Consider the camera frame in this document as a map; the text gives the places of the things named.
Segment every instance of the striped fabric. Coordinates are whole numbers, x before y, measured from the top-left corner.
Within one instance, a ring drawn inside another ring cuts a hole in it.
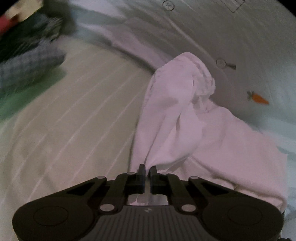
[[[24,203],[128,169],[151,73],[110,50],[58,41],[66,75],[0,127],[0,240],[17,241],[11,219]]]

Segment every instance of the white towel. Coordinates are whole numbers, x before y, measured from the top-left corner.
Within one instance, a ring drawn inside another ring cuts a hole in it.
[[[287,156],[269,138],[210,101],[214,91],[210,72],[191,53],[159,68],[145,95],[130,171],[144,163],[147,171],[156,165],[159,172],[181,180],[199,176],[284,211]],[[148,200],[151,197],[138,198],[134,204],[152,204]]]

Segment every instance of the pile of clothes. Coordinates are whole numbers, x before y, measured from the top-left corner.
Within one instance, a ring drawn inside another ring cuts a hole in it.
[[[52,44],[60,34],[61,18],[49,18],[37,11],[20,23],[16,21],[1,16],[1,93],[10,93],[36,82],[61,65],[66,55]]]

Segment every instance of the printed icon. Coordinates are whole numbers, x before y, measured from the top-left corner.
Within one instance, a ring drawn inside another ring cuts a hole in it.
[[[166,0],[166,1],[163,2],[163,7],[167,11],[172,11],[172,10],[174,10],[175,5],[174,5],[174,3],[172,1]]]
[[[237,69],[237,66],[235,64],[228,64],[228,63],[226,63],[226,61],[224,59],[221,59],[221,58],[216,60],[216,65],[220,69],[225,69],[227,67],[231,68],[233,70]]]
[[[149,212],[151,212],[151,211],[153,211],[151,208],[147,208],[147,209],[145,209],[144,210],[145,212],[147,212],[147,213],[149,213]]]

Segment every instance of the orange carrot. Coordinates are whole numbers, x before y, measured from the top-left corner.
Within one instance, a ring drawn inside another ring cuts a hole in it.
[[[256,94],[254,91],[248,91],[248,100],[253,100],[254,102],[258,104],[266,104],[269,105],[269,102],[262,98],[262,96]]]

